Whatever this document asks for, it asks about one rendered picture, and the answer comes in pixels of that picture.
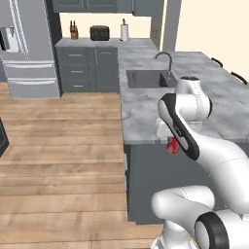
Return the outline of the grey wall cupboards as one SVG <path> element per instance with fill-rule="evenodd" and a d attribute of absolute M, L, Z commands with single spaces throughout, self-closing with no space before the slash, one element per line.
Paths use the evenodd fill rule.
<path fill-rule="evenodd" d="M 163 0 L 53 0 L 56 13 L 111 13 L 151 17 L 163 11 Z"/>

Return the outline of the wooden knife block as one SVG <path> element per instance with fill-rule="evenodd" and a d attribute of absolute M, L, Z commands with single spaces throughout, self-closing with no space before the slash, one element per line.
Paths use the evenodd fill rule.
<path fill-rule="evenodd" d="M 79 38 L 78 27 L 75 21 L 70 21 L 70 35 L 72 40 L 77 40 Z"/>

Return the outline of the black appliance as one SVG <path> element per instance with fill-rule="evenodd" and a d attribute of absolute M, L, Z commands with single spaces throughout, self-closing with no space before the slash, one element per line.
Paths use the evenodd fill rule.
<path fill-rule="evenodd" d="M 7 133 L 5 131 L 2 120 L 0 119 L 0 158 L 3 156 L 4 152 L 10 145 Z"/>

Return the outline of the steel sink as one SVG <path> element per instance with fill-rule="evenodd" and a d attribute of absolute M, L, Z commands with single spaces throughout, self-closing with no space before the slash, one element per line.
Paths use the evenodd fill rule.
<path fill-rule="evenodd" d="M 175 88 L 177 79 L 167 70 L 127 70 L 128 86 L 134 89 Z"/>

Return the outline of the grey curved tap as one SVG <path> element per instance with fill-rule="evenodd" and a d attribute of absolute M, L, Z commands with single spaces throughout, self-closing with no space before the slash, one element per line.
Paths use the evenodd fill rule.
<path fill-rule="evenodd" d="M 169 52 L 159 52 L 155 55 L 154 59 L 157 59 L 160 55 L 167 55 L 168 58 L 169 58 L 169 63 L 168 63 L 168 71 L 166 73 L 166 78 L 169 79 L 172 77 L 172 62 L 173 62 L 173 59 L 172 59 L 172 56 Z"/>

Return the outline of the white paper towel roll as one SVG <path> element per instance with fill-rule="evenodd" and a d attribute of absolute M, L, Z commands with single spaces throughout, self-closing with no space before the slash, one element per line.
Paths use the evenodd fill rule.
<path fill-rule="evenodd" d="M 127 42 L 129 40 L 128 24 L 125 22 L 125 19 L 123 19 L 123 23 L 121 24 L 121 38 L 120 38 L 120 40 L 122 42 Z"/>

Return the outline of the dark stool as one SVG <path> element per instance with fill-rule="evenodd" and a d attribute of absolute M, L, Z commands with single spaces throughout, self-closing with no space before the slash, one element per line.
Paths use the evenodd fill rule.
<path fill-rule="evenodd" d="M 233 76 L 235 76 L 237 79 L 239 79 L 245 86 L 248 85 L 248 82 L 242 76 L 240 76 L 239 74 L 237 74 L 235 72 L 232 72 L 232 71 L 231 71 L 231 74 Z"/>
<path fill-rule="evenodd" d="M 211 57 L 211 60 L 216 62 L 217 64 L 219 64 L 223 68 L 224 65 L 220 60 L 218 60 L 217 58 L 214 58 L 214 57 Z"/>

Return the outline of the grey island cupboard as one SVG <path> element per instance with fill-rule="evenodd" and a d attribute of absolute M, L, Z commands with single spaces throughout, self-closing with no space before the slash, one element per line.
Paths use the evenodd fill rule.
<path fill-rule="evenodd" d="M 166 151 L 164 144 L 125 145 L 127 158 L 126 196 L 129 221 L 137 225 L 163 223 L 152 211 L 152 195 L 164 189 L 192 185 L 207 186 L 215 196 L 214 210 L 225 209 L 207 172 L 182 149 L 175 155 Z"/>

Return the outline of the silver fridge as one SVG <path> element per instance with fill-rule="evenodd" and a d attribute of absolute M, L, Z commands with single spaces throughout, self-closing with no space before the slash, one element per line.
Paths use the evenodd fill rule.
<path fill-rule="evenodd" d="M 0 59 L 13 98 L 61 96 L 53 0 L 0 0 Z"/>

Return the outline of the black toaster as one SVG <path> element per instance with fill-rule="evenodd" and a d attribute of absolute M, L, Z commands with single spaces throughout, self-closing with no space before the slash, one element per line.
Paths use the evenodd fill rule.
<path fill-rule="evenodd" d="M 93 25 L 89 29 L 92 41 L 108 41 L 110 39 L 110 29 L 107 25 Z"/>

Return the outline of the grey base cupboard run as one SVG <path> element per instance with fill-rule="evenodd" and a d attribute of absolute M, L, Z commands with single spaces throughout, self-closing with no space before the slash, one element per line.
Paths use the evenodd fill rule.
<path fill-rule="evenodd" d="M 118 49 L 57 47 L 63 92 L 119 92 Z"/>

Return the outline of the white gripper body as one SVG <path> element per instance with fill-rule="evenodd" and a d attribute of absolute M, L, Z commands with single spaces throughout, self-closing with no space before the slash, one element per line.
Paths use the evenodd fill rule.
<path fill-rule="evenodd" d="M 157 125 L 157 137 L 159 139 L 167 139 L 168 137 L 173 136 L 173 133 L 161 118 L 157 118 L 156 125 Z"/>

